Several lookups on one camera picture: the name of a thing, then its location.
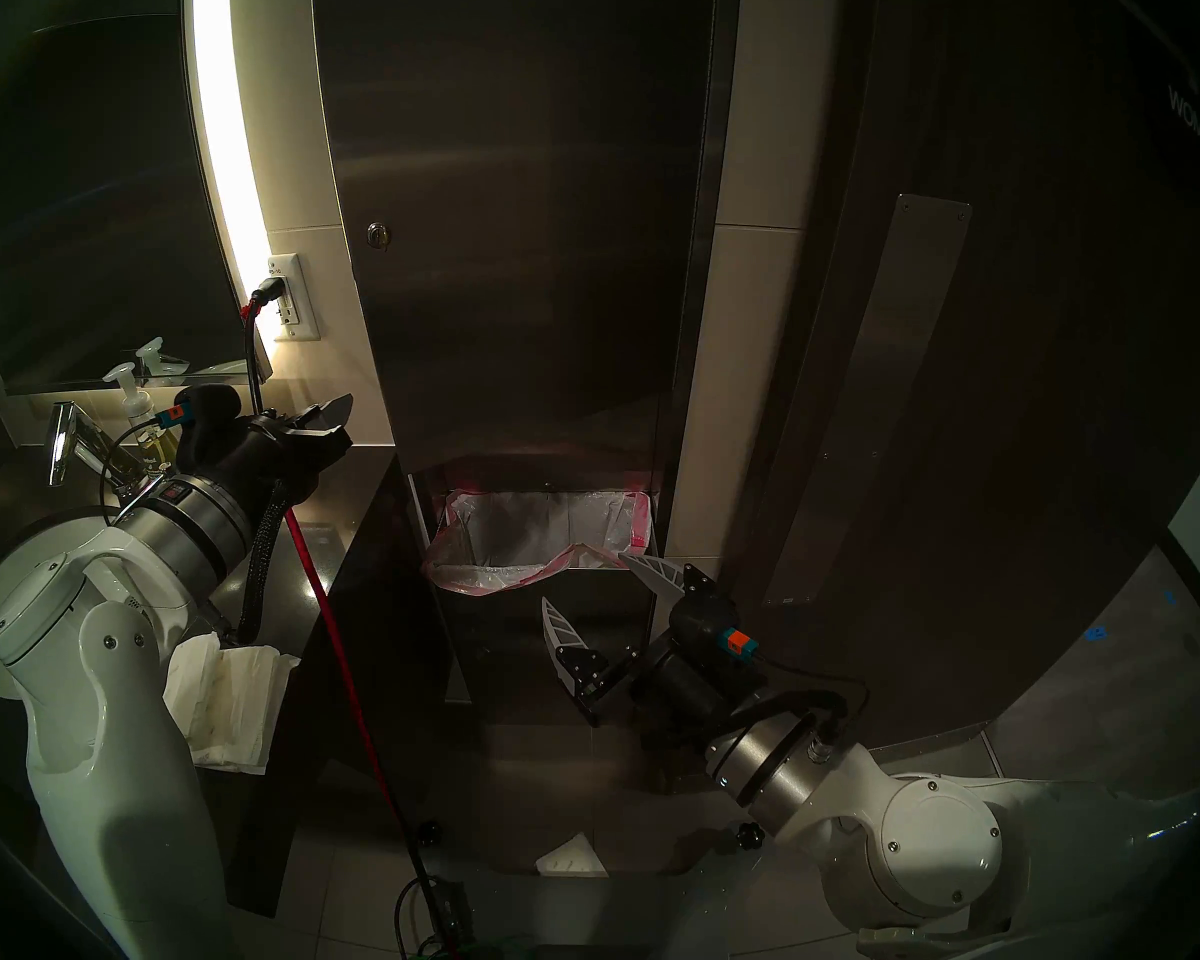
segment red cable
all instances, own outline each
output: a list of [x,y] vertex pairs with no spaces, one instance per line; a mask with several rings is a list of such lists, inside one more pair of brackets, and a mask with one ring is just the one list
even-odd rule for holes
[[[325,594],[325,586],[319,582],[319,574],[316,571],[316,564],[311,559],[311,551],[307,550],[307,539],[302,535],[302,528],[298,526],[298,518],[293,515],[293,510],[288,510],[284,514],[284,522],[289,526],[289,535],[293,536],[294,548],[298,551],[298,559],[302,560],[302,570],[307,572],[307,581],[311,583],[311,590],[316,593],[316,604],[319,606],[319,614],[325,619],[325,629],[329,631],[329,642],[334,647],[334,656],[337,658],[337,667],[342,671],[342,688],[347,689],[347,700],[352,706],[352,714],[355,718],[355,726],[360,728],[360,740],[365,744],[365,752],[368,754],[370,766],[373,768],[373,779],[378,781],[378,790],[383,793],[383,798],[386,799],[386,804],[391,809],[392,816],[395,816],[395,822],[401,827],[401,833],[404,834],[406,840],[410,840],[408,829],[404,826],[404,820],[401,816],[401,809],[395,804],[395,798],[391,797],[391,788],[386,784],[386,775],[383,774],[383,764],[378,761],[378,750],[373,745],[373,736],[368,731],[368,722],[365,720],[365,709],[360,706],[360,692],[355,691],[355,680],[352,677],[352,666],[347,660],[347,650],[342,648],[342,634],[337,631],[337,619],[334,617],[334,608],[329,604],[329,595]],[[426,880],[421,880],[422,884],[426,884]],[[428,894],[430,887],[424,888],[424,898],[431,898]],[[456,942],[454,942],[450,932],[448,930],[442,930],[438,932],[440,940],[444,944],[445,953],[450,958],[458,958],[458,949],[456,948]]]

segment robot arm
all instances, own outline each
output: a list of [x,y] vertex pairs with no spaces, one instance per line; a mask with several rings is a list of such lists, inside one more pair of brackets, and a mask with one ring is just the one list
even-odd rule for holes
[[[672,604],[668,631],[610,667],[544,599],[565,689],[593,724],[625,691],[660,722],[646,745],[700,751],[761,828],[814,859],[833,914],[860,931],[859,953],[922,960],[1022,938],[1044,952],[1050,936],[1100,942],[1112,910],[1154,887],[1200,818],[1200,790],[1141,802],[1100,785],[890,776],[846,740],[842,697],[769,689],[756,642],[714,581],[622,559]],[[965,932],[922,928],[966,907]]]
[[130,958],[235,955],[212,822],[163,703],[166,666],[197,604],[248,553],[277,482],[282,500],[302,500],[350,445],[319,409],[239,419],[221,385],[179,401],[196,419],[180,473],[41,559],[0,604],[0,664],[26,709],[44,827]]

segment wall light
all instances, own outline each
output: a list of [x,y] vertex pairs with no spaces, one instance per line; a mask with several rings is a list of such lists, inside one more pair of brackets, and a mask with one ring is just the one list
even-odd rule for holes
[[[244,133],[240,84],[232,40],[232,0],[191,0],[192,34],[188,72],[202,128],[202,150],[209,154],[211,193],[216,193],[220,228],[235,264],[241,304],[268,276],[266,224],[253,180],[250,142]],[[258,334],[266,354],[275,354],[280,313],[275,305],[258,314]]]

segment tissue on floor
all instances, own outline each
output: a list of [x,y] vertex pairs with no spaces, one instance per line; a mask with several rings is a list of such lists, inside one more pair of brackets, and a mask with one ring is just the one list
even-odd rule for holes
[[298,664],[274,647],[221,649],[212,632],[180,642],[168,660],[164,704],[191,746],[192,763],[265,773],[280,703]]
[[577,834],[548,854],[538,858],[538,874],[542,877],[608,877],[596,851],[586,834]]

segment faucet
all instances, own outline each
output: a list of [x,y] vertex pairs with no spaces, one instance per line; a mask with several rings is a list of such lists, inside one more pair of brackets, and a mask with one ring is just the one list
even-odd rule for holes
[[102,474],[102,462],[110,450],[110,464],[107,466],[107,484],[110,485],[120,504],[125,505],[158,480],[158,474],[149,474],[143,462],[125,446],[112,450],[112,438],[107,437],[90,414],[74,402],[54,402],[49,412],[48,437],[48,484],[58,487],[66,476],[66,463],[74,454],[95,474]]

